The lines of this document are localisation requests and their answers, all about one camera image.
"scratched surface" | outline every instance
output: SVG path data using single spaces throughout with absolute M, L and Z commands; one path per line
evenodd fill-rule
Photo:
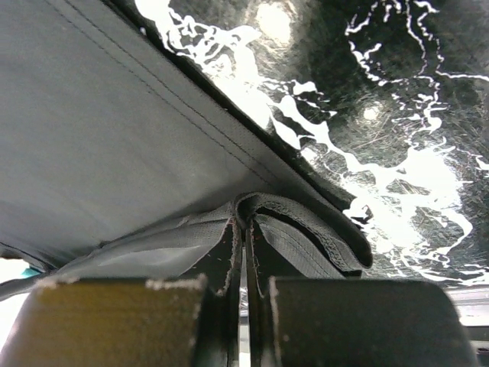
M 489 284 L 489 2 L 135 6 L 168 51 L 356 197 L 345 214 L 368 218 L 368 276 Z

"black and white marble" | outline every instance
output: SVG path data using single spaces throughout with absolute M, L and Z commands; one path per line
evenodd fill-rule
M 143 34 L 354 197 L 369 276 L 489 284 L 489 2 L 132 6 Z

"marble surface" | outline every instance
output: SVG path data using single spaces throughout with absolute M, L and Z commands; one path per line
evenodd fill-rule
M 489 285 L 489 2 L 135 0 L 190 60 L 332 186 L 373 278 Z

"black marble table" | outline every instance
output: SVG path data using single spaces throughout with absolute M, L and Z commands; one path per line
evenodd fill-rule
M 489 285 L 487 0 L 114 3 L 312 169 L 368 276 Z

